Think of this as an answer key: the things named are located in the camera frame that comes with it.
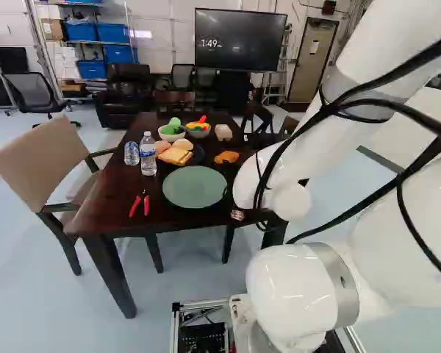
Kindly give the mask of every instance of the gray floor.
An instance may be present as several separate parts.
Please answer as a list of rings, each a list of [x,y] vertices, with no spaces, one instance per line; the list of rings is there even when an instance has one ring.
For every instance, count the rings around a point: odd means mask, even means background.
[[[93,110],[78,109],[68,115],[82,122],[79,134],[91,151],[109,147],[122,136],[121,132],[102,129]],[[283,117],[278,112],[275,131]],[[0,112],[0,146],[43,119],[42,115],[6,117]],[[83,165],[78,166],[51,200],[65,200],[68,190],[86,172]],[[312,211],[301,223],[288,227],[287,237],[328,221],[392,177],[393,172],[354,152],[339,167],[312,180]],[[350,220],[320,237],[344,236],[354,222]],[[254,226],[239,229],[230,261],[222,265],[222,227],[165,233],[159,236],[164,274],[156,273],[144,240],[118,241],[139,309],[135,319],[126,320],[81,243],[77,243],[77,251],[84,273],[75,277],[49,230],[0,179],[0,353],[167,352],[171,303],[245,292],[244,269],[261,238]],[[391,352],[397,347],[395,352],[408,352],[407,340],[396,344],[387,340],[396,327],[404,326],[402,319],[386,322],[357,328],[367,350]],[[394,334],[393,340],[410,338],[414,332],[404,329]],[[441,329],[431,338],[439,340]]]

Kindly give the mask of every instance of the plastic bottle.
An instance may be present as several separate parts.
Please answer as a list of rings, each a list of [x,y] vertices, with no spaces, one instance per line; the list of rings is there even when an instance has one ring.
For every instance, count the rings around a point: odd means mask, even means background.
[[[144,132],[144,137],[140,141],[140,169],[143,175],[151,176],[157,172],[155,161],[155,141],[150,131]]]
[[[134,141],[129,141],[124,145],[124,162],[127,165],[139,163],[139,146]]]

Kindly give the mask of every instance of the beige chair back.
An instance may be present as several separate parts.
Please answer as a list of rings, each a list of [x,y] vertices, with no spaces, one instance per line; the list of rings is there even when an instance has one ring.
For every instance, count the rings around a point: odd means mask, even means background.
[[[35,127],[0,149],[0,175],[33,212],[39,212],[89,151],[65,115]]]

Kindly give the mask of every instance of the green plate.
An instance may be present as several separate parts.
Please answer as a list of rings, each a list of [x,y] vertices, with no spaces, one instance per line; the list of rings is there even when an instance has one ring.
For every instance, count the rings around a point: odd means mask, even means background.
[[[183,208],[205,208],[219,202],[227,181],[221,173],[199,165],[176,169],[163,181],[163,193]]]

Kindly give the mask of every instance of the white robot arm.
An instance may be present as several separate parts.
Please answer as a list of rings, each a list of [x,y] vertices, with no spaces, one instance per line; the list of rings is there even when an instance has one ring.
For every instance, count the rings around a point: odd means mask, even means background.
[[[375,0],[323,83],[327,102],[350,88],[396,68],[441,40],[441,0]],[[388,85],[354,99],[405,102],[441,70],[441,56]],[[300,129],[321,108],[317,95]],[[390,118],[392,110],[355,107],[347,113]],[[261,208],[286,220],[310,205],[298,184],[323,173],[372,135],[379,124],[330,116],[294,140],[268,179]],[[234,183],[239,207],[252,208],[255,191],[281,143],[250,158]],[[441,160],[404,183],[406,209],[422,240],[441,262]],[[312,352],[325,332],[388,315],[399,306],[441,306],[441,271],[422,252],[399,211],[397,193],[388,193],[361,216],[347,243],[303,243],[262,250],[248,266],[248,296],[255,319],[280,352]],[[258,351],[251,333],[251,351]]]

